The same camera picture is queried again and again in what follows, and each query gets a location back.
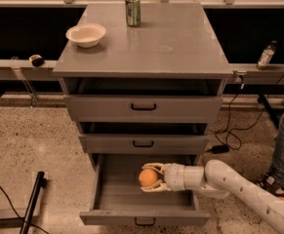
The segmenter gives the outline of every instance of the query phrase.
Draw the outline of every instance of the sneaker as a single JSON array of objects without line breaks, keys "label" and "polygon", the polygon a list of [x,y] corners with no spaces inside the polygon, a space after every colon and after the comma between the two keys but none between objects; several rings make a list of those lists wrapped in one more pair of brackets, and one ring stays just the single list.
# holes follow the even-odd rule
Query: sneaker
[{"label": "sneaker", "polygon": [[276,197],[284,198],[284,187],[281,187],[269,173],[261,175],[261,178],[257,179],[255,184]]}]

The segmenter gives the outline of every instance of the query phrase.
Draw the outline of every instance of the white bowl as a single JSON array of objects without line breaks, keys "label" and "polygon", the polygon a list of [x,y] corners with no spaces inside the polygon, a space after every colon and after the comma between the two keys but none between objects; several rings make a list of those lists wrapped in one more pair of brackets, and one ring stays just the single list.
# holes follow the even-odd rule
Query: white bowl
[{"label": "white bowl", "polygon": [[82,48],[91,48],[100,42],[105,34],[105,28],[95,23],[83,23],[71,27],[65,36]]}]

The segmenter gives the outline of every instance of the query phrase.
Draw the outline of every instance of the soda can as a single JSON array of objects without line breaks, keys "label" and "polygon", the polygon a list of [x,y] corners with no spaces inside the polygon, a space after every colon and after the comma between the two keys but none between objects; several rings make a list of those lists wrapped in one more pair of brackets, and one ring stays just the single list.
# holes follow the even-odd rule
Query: soda can
[{"label": "soda can", "polygon": [[137,26],[141,23],[141,0],[125,0],[126,23]]}]

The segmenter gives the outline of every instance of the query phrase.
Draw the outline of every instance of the black cable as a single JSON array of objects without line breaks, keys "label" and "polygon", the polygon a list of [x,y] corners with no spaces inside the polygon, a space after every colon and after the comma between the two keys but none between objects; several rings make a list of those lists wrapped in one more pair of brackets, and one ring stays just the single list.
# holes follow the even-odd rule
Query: black cable
[{"label": "black cable", "polygon": [[[278,81],[276,82],[275,86],[277,86],[279,84],[279,82],[284,78],[284,73],[281,75],[281,77],[278,79]],[[236,134],[233,133],[233,131],[247,131],[247,130],[250,130],[252,129],[254,126],[256,126],[256,124],[258,123],[259,119],[261,118],[261,116],[263,115],[264,113],[264,110],[265,108],[263,108],[263,110],[261,111],[261,113],[259,114],[258,118],[256,119],[256,121],[250,125],[249,127],[247,128],[231,128],[230,130],[228,130],[229,128],[229,124],[230,124],[230,117],[231,117],[231,113],[230,113],[230,107],[231,107],[231,104],[233,103],[233,101],[238,97],[238,93],[236,93],[236,95],[234,96],[234,98],[231,100],[231,102],[229,103],[228,105],[228,119],[227,119],[227,124],[226,124],[226,127],[223,129],[223,130],[218,130],[218,131],[210,131],[212,134],[215,135],[216,139],[221,143],[221,144],[224,144],[224,145],[227,145],[230,149],[232,150],[239,150],[242,146],[242,140],[240,137],[238,137]],[[225,137],[225,140],[220,140],[219,136],[220,134],[224,134],[224,133],[227,133],[226,137]],[[229,143],[228,143],[228,140],[229,140],[229,137],[230,136],[233,136],[235,137],[238,142],[239,142],[239,145],[237,147],[233,147],[231,146]]]},{"label": "black cable", "polygon": [[[17,217],[22,219],[22,217],[17,213],[17,211],[16,211],[16,209],[15,209],[15,207],[14,207],[14,205],[13,205],[11,199],[10,199],[10,197],[7,195],[7,193],[5,192],[5,190],[3,189],[3,187],[1,185],[0,185],[0,190],[4,193],[5,197],[7,198],[10,206],[12,207],[12,209],[13,209],[14,213],[17,215]],[[35,225],[33,223],[28,223],[28,224],[33,226],[33,227],[36,227],[36,228],[40,229],[41,231],[43,231],[46,234],[49,234],[49,232],[47,232],[46,230],[42,229],[41,227],[39,227],[39,226],[37,226],[37,225]]]}]

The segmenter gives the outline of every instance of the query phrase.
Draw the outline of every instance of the speckled floor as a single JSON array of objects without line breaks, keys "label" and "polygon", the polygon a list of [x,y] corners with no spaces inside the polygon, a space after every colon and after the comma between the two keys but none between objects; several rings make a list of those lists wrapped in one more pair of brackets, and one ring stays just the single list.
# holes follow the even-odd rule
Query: speckled floor
[{"label": "speckled floor", "polygon": [[[225,99],[218,121],[211,130],[226,125]],[[236,100],[231,110],[231,126],[248,127],[262,107],[254,99]],[[276,130],[266,113],[251,130],[238,132],[239,150],[225,154],[206,153],[201,162],[220,159],[237,172],[253,179],[266,172],[270,164]],[[230,141],[238,145],[236,139]],[[217,144],[210,135],[210,146]],[[94,171],[77,137],[61,96],[44,97],[36,107],[29,107],[27,96],[3,96],[0,99],[0,184],[16,208],[24,208],[38,171],[46,172],[48,186],[42,190],[41,211],[34,223],[49,233],[275,233],[242,202],[230,195],[223,200],[198,196],[200,209],[211,214],[203,227],[128,227],[84,226],[78,214],[88,211]],[[9,209],[0,192],[0,209]],[[19,228],[0,228],[0,233],[19,233]],[[30,233],[43,233],[31,227]]]}]

